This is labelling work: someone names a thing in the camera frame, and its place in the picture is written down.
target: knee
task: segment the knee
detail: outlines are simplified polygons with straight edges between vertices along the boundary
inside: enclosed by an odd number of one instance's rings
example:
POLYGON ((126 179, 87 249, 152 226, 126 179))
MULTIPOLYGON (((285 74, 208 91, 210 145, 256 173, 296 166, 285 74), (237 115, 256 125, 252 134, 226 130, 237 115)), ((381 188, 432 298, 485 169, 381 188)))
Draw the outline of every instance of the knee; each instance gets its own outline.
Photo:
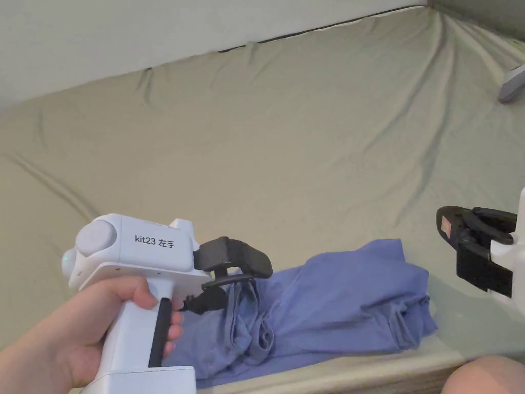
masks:
POLYGON ((482 357, 456 370, 442 394, 517 394, 525 387, 525 366, 505 357, 482 357))

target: hand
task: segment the hand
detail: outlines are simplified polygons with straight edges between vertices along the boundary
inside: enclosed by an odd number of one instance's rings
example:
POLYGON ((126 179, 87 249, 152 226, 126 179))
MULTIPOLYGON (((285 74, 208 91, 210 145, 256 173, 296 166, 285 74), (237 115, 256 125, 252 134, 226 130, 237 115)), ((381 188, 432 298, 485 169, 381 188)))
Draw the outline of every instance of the hand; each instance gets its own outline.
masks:
MULTIPOLYGON (((122 302, 128 300, 145 309, 158 303, 145 278, 109 279, 81 291, 32 330, 35 335, 49 338, 53 343, 56 359, 69 387, 83 387, 93 381, 100 366, 101 339, 116 318, 122 302)), ((172 341, 181 336, 182 321, 181 313, 174 311, 164 357, 175 348, 172 341)))

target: finger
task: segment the finger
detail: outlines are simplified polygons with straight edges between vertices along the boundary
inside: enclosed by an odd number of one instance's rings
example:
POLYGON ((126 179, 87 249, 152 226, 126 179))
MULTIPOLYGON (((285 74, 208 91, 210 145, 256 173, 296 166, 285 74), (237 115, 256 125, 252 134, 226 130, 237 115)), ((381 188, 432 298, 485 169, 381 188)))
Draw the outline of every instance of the finger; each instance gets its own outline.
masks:
POLYGON ((164 346, 164 359, 170 355, 170 353, 175 349, 175 344, 173 342, 166 342, 164 346))
POLYGON ((182 315, 182 313, 174 312, 171 315, 171 325, 172 326, 181 325, 183 322, 184 322, 184 316, 182 315))
POLYGON ((159 301, 150 293, 148 281, 140 276, 122 276, 119 278, 101 281, 104 286, 117 295, 121 301, 133 300, 144 309, 151 309, 159 301))
POLYGON ((184 306, 184 301, 174 298, 172 300, 173 310, 180 310, 184 306))
POLYGON ((167 332, 167 338, 168 340, 176 340, 179 339, 182 335, 182 327, 181 326, 171 326, 170 330, 167 332))

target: fitted sheet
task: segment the fitted sheet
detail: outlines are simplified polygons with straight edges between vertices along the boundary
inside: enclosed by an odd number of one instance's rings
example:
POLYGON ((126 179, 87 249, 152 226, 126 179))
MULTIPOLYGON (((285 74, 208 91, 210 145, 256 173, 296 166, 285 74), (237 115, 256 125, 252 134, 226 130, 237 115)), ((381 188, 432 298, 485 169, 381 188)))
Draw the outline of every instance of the fitted sheet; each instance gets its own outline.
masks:
POLYGON ((522 317, 455 275, 443 205, 516 211, 525 99, 496 101, 525 45, 429 8, 196 56, 37 98, 0 117, 0 346, 72 294, 62 253, 94 217, 194 222, 276 270, 400 238, 439 326, 213 392, 334 392, 523 352, 522 317))

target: crumpled fabric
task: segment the crumpled fabric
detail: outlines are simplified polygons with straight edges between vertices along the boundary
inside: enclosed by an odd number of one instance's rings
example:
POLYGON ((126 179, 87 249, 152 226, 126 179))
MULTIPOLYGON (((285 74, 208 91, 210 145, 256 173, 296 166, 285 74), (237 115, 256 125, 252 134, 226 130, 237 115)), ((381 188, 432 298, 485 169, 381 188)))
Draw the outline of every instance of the crumpled fabric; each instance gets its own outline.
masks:
POLYGON ((228 307, 185 312, 164 366, 191 365, 198 388, 274 374, 335 357, 415 349, 437 326, 428 271, 400 240, 323 253, 270 279, 225 286, 228 307))

